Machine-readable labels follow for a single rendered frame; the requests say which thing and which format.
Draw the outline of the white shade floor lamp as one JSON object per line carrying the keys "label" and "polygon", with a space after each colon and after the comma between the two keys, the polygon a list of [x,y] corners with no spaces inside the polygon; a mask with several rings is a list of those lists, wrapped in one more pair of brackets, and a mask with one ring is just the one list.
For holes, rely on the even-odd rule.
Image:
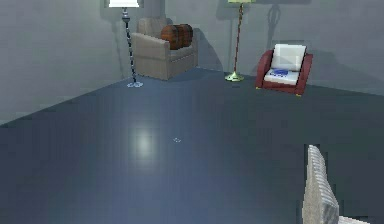
{"label": "white shade floor lamp", "polygon": [[135,64],[134,64],[132,38],[131,38],[130,29],[129,29],[130,15],[128,13],[129,8],[139,8],[140,4],[138,3],[138,0],[109,0],[108,7],[122,9],[121,19],[125,24],[126,41],[129,49],[130,68],[132,72],[132,82],[128,83],[127,87],[140,88],[143,86],[143,83],[137,80],[137,73],[136,73]]}

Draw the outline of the pale grey ribbed furniture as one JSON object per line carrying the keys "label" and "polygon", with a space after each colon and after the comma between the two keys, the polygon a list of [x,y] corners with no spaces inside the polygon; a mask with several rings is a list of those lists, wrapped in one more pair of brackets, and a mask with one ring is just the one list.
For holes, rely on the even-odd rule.
{"label": "pale grey ribbed furniture", "polygon": [[328,182],[326,160],[319,147],[309,144],[306,156],[302,224],[375,224],[375,219],[370,216],[342,216]]}

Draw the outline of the green shade brass floor lamp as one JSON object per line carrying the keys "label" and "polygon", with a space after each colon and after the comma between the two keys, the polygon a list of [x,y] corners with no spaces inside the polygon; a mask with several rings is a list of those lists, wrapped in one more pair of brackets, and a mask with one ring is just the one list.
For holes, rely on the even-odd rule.
{"label": "green shade brass floor lamp", "polygon": [[244,16],[245,5],[246,4],[253,4],[255,1],[256,0],[228,0],[228,2],[230,4],[237,4],[238,5],[238,24],[237,24],[237,32],[236,32],[236,44],[235,44],[233,72],[225,77],[226,81],[241,82],[244,80],[244,77],[237,73],[241,25],[242,25],[243,16]]}

